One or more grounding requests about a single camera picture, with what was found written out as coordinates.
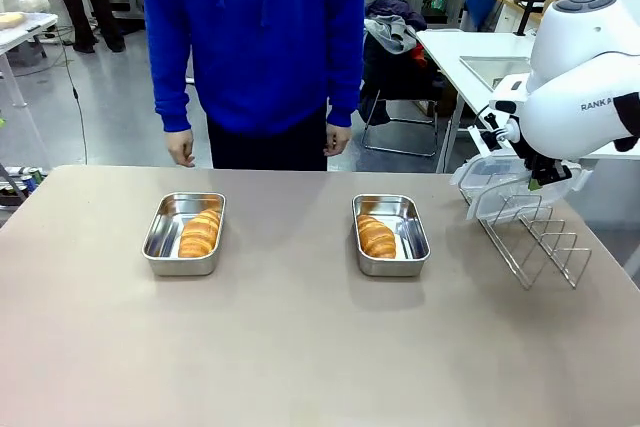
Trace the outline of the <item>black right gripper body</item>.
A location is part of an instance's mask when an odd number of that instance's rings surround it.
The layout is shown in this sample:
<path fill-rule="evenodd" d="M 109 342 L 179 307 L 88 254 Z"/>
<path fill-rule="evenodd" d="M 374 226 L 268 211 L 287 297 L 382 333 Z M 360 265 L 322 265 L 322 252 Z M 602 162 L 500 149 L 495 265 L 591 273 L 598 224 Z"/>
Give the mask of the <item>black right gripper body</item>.
<path fill-rule="evenodd" d="M 525 167 L 532 172 L 546 172 L 555 167 L 556 161 L 536 152 L 529 143 L 521 137 L 518 141 L 510 141 L 514 152 L 524 160 Z"/>

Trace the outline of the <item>person's left hand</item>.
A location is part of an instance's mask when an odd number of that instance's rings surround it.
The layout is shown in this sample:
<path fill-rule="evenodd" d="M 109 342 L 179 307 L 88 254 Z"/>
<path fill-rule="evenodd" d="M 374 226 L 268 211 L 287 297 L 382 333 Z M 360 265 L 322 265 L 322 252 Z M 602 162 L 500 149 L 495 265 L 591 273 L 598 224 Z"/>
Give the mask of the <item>person's left hand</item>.
<path fill-rule="evenodd" d="M 350 127 L 341 127 L 327 123 L 324 155 L 326 157 L 333 157 L 342 154 L 351 138 L 352 130 Z"/>

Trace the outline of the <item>person's right hand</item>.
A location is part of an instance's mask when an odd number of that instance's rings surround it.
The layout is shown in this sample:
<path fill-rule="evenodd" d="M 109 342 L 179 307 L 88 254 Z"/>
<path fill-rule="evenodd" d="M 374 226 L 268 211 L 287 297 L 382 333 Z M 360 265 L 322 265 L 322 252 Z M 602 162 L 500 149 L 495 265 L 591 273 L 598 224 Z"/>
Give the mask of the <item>person's right hand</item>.
<path fill-rule="evenodd" d="M 193 155 L 193 133 L 191 129 L 179 132 L 166 132 L 167 150 L 176 165 L 186 168 L 195 166 Z"/>

